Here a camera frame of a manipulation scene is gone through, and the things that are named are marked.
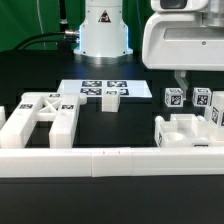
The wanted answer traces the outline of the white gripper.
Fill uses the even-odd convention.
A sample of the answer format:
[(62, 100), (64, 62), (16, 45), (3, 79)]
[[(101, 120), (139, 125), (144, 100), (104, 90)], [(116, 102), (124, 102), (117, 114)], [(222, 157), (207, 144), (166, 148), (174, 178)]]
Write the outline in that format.
[(224, 28), (203, 26), (200, 13), (154, 13), (145, 26), (142, 60), (149, 69), (175, 70), (186, 99), (185, 70), (224, 71)]

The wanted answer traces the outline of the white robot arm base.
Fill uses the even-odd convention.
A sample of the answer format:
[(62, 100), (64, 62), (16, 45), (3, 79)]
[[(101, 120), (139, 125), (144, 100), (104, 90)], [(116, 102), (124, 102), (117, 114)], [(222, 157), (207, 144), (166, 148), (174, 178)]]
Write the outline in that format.
[(133, 55), (128, 26), (122, 17), (123, 0), (85, 0), (85, 19), (79, 26), (75, 59), (91, 64), (118, 64)]

